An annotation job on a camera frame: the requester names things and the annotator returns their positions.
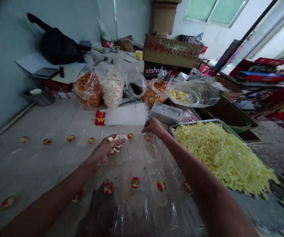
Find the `floor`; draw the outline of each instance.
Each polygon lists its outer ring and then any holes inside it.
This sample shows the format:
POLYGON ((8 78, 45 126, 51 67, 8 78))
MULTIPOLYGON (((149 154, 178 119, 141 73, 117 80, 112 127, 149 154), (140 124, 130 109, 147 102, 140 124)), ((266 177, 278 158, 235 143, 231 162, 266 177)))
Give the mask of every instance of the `floor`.
POLYGON ((256 120, 258 127, 252 132, 260 141, 250 146, 277 171, 284 174, 284 129, 264 118, 256 120))

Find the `bag of snacks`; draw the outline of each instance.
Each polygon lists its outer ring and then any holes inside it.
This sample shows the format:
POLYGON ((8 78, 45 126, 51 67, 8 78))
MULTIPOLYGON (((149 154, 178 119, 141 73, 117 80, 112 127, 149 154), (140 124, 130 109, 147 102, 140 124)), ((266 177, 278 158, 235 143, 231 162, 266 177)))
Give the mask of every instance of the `bag of snacks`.
POLYGON ((153 78, 147 84, 147 90, 143 101, 151 108, 155 102, 163 103, 168 99, 169 82, 176 76, 176 71, 162 70, 157 78, 153 78))
POLYGON ((92 73, 92 62, 88 62, 78 74, 80 78, 73 84, 73 90, 78 95, 84 108, 98 108, 102 103, 102 88, 98 77, 92 73))
POLYGON ((128 78, 124 85, 124 98, 140 99, 146 92, 146 79, 139 69, 132 68, 128 71, 128 78))
POLYGON ((206 76, 171 85, 169 99, 179 105, 204 108, 215 105, 219 99, 222 85, 213 77, 206 76))
POLYGON ((123 97, 126 74, 119 64, 101 62, 94 67, 102 86, 102 97, 107 107, 118 107, 123 97))

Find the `orange snack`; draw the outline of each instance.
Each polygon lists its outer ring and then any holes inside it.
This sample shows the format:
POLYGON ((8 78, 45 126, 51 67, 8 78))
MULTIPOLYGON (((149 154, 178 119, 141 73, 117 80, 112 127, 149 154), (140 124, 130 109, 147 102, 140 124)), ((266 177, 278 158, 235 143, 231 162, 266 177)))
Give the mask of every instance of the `orange snack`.
MULTIPOLYGON (((159 91, 163 92, 167 86, 167 83, 164 81, 160 82, 155 82, 154 87, 158 89, 159 91)), ((168 98, 163 98, 159 95, 157 95, 153 90, 152 90, 152 85, 150 82, 147 83, 147 90, 143 96, 143 101, 145 103, 148 103, 149 107, 151 108, 155 102, 160 102, 163 103, 167 100, 168 98)))
POLYGON ((102 90, 98 77, 88 72, 76 83, 76 93, 80 102, 84 105, 98 108, 102 103, 102 90))

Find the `black pole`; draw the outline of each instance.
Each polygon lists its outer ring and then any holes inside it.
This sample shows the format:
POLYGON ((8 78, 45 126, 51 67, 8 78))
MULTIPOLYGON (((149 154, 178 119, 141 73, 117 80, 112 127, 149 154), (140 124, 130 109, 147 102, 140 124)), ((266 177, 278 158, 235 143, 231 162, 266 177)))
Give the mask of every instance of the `black pole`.
POLYGON ((235 46, 235 48, 232 50, 232 52, 226 57, 226 59, 221 63, 221 65, 215 69, 213 76, 215 76, 222 67, 227 63, 227 61, 230 59, 230 57, 236 52, 238 47, 245 41, 245 39, 249 36, 249 34, 256 28, 258 23, 264 18, 264 16, 270 11, 270 9, 275 5, 275 3, 278 0, 272 0, 272 2, 269 4, 269 6, 264 10, 264 12, 260 15, 260 17, 255 21, 255 23, 252 25, 252 27, 246 32, 246 34, 243 36, 241 41, 238 42, 238 44, 235 46))

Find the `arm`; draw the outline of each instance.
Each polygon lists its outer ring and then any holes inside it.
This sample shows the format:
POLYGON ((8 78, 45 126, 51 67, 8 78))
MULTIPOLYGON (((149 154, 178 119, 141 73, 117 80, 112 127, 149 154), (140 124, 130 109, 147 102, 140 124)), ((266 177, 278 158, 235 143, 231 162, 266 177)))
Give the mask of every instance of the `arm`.
POLYGON ((125 139, 108 141, 108 137, 96 147, 92 154, 66 179, 42 194, 1 231, 0 236, 44 236, 72 198, 106 162, 110 151, 125 142, 125 139))
POLYGON ((154 133, 168 147, 194 191, 210 237, 259 237, 251 221, 224 185, 205 164, 180 145, 157 119, 146 121, 142 132, 154 133))

